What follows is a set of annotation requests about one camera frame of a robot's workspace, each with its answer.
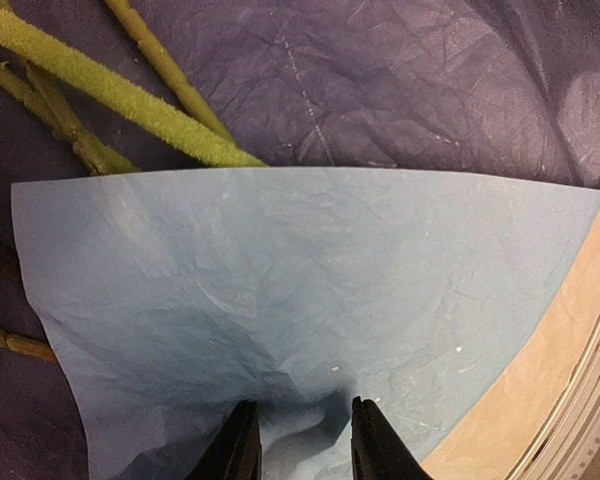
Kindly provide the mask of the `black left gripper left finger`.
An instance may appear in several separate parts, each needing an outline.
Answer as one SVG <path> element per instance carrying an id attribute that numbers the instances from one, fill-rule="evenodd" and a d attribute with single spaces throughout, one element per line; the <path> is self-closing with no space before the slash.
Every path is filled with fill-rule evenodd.
<path id="1" fill-rule="evenodd" d="M 241 401 L 189 473 L 189 480 L 258 480 L 262 445 L 255 401 Z"/>

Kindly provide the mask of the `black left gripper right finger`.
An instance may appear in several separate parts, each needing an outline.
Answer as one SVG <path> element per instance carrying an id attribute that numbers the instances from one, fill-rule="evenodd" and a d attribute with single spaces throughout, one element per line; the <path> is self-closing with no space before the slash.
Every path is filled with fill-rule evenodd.
<path id="1" fill-rule="evenodd" d="M 351 425 L 355 480 L 432 480 L 373 400 L 353 399 Z"/>

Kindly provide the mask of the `blue wrapping paper sheet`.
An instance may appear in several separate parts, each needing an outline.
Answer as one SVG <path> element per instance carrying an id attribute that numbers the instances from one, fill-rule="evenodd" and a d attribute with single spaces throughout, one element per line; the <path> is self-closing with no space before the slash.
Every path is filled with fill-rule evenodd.
<path id="1" fill-rule="evenodd" d="M 139 1 L 263 172 L 89 96 L 93 178 L 0 88 L 0 238 L 57 363 L 0 349 L 0 479 L 180 479 L 233 406 L 267 479 L 347 479 L 374 398 L 429 454 L 600 207 L 600 1 Z"/>

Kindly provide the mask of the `yellow fake flower stem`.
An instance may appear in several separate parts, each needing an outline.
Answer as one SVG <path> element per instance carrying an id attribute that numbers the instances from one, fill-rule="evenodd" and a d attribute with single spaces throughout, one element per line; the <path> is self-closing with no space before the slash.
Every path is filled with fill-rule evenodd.
<path id="1" fill-rule="evenodd" d="M 209 166 L 265 165 L 162 99 L 1 7 L 0 46 Z"/>

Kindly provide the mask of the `blue fake flower bunch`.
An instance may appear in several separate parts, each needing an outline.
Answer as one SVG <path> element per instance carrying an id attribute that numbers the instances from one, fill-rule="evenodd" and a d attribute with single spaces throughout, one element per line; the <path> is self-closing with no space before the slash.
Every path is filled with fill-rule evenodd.
<path id="1" fill-rule="evenodd" d="M 0 348 L 49 363 L 58 360 L 41 330 L 33 327 L 24 303 L 20 265 L 15 249 L 0 240 Z"/>

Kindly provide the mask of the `pale pink fake flower stem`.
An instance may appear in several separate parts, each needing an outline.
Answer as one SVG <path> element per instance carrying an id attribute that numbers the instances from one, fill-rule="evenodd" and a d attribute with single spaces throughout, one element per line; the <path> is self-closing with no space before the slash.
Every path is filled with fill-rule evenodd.
<path id="1" fill-rule="evenodd" d="M 189 83 L 183 70 L 130 2 L 106 0 L 105 4 L 185 111 L 212 132 L 234 143 L 228 129 L 200 92 Z"/>

